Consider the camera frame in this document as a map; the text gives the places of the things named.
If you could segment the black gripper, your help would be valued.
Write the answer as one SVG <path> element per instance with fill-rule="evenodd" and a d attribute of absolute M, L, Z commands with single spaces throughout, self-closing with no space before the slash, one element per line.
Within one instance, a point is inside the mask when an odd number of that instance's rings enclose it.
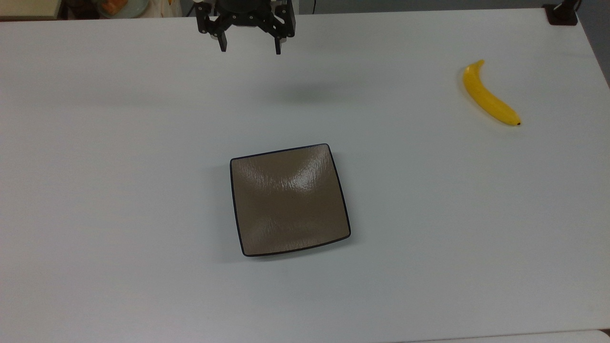
<path fill-rule="evenodd" d="M 292 2 L 270 0 L 218 0 L 216 4 L 195 4 L 199 33 L 215 39 L 226 52 L 225 30 L 231 26 L 258 27 L 274 39 L 276 54 L 295 36 L 296 14 Z"/>

